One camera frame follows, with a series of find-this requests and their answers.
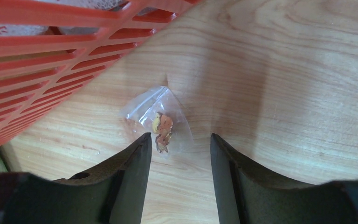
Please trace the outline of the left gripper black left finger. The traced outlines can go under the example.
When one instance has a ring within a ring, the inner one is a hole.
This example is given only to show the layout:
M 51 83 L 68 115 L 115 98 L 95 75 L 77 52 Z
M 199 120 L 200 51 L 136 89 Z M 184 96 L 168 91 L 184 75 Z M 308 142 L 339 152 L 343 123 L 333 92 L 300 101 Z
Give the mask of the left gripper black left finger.
M 151 134 L 69 179 L 0 173 L 0 224 L 138 224 L 151 164 Z

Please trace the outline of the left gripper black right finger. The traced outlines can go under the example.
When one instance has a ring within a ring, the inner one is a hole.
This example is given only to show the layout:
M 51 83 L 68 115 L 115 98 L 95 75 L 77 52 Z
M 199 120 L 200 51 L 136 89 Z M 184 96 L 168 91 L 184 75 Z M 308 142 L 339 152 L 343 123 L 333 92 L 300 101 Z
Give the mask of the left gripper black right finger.
M 212 134 L 213 184 L 222 224 L 358 224 L 358 180 L 319 185 L 274 172 Z

